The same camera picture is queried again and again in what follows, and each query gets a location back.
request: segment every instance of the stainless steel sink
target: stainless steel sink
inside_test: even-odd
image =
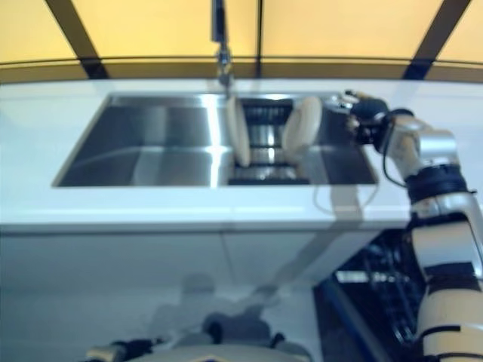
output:
[[[253,109],[256,99],[251,96],[247,101],[252,111],[257,111]],[[276,164],[270,170],[265,165],[261,173],[256,167],[241,170],[229,143],[224,104],[223,96],[214,94],[112,95],[75,146],[54,185],[218,187],[243,185],[244,179],[256,179],[260,174],[272,176],[260,178],[259,184],[294,180],[374,183],[364,154],[350,144],[343,122],[337,121],[340,115],[327,110],[328,121],[319,131],[318,144],[298,167]]]

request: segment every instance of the countertop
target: countertop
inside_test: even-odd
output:
[[[483,190],[483,85],[418,81],[237,81],[236,90],[311,93],[357,89],[405,106],[454,132],[468,186]],[[381,157],[365,147],[378,186],[230,186],[56,188],[53,182],[106,96],[125,92],[219,92],[213,80],[65,81],[0,86],[0,220],[35,225],[112,225],[165,229],[325,229],[403,226],[404,189],[382,175]],[[389,172],[396,170],[389,161]]]

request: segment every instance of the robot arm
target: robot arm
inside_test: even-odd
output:
[[[355,101],[349,126],[356,142],[373,144],[383,170],[411,201],[407,258],[417,262],[427,288],[418,315],[427,360],[483,359],[483,217],[460,172],[454,136],[407,109],[347,92]],[[386,172],[391,158],[404,184]]]

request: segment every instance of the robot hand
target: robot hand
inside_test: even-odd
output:
[[[453,134],[366,94],[347,91],[339,105],[354,140],[374,145],[385,176],[408,190],[411,221],[401,247],[427,285],[417,331],[424,358],[483,359],[483,217],[460,172]],[[387,174],[386,158],[403,183]]]

